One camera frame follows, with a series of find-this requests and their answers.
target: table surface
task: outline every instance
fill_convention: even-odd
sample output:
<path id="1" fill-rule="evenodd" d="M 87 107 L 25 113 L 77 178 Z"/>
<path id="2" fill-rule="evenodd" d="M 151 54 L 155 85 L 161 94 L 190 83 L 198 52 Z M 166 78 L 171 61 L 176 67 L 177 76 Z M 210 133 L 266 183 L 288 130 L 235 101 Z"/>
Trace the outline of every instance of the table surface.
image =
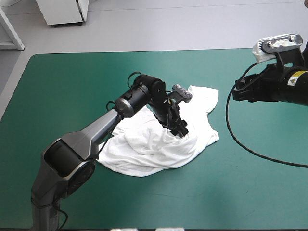
<path id="1" fill-rule="evenodd" d="M 145 178 L 97 164 L 92 178 L 62 200 L 65 228 L 307 228 L 308 171 L 251 155 L 226 128 L 228 92 L 253 62 L 250 49 L 33 56 L 0 121 L 0 228 L 31 227 L 40 153 L 105 113 L 105 104 L 127 90 L 133 71 L 161 78 L 169 89 L 175 83 L 219 89 L 208 118 L 220 139 L 189 164 Z M 307 117 L 307 107 L 289 103 L 230 105 L 230 123 L 242 142 L 287 161 L 308 162 Z"/>

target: white towel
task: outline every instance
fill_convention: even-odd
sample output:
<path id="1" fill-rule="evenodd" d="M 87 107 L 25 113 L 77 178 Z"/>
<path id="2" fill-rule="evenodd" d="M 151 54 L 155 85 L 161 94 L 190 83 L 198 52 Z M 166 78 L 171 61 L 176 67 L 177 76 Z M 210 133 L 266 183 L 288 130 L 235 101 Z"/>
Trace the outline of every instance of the white towel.
<path id="1" fill-rule="evenodd" d="M 145 177 L 166 168 L 181 167 L 218 141 L 218 133 L 207 119 L 216 107 L 218 90 L 190 86 L 188 91 L 193 95 L 190 102 L 179 104 L 180 117 L 188 124 L 185 137 L 172 135 L 144 107 L 116 126 L 114 137 L 101 151 L 98 162 L 122 174 Z"/>

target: white cabinet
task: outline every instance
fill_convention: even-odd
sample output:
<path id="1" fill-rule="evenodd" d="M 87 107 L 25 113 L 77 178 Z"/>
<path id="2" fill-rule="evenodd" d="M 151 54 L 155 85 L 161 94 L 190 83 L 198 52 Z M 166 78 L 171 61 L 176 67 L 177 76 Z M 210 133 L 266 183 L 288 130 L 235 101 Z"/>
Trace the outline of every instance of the white cabinet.
<path id="1" fill-rule="evenodd" d="M 87 20 L 89 0 L 36 0 L 48 25 Z"/>

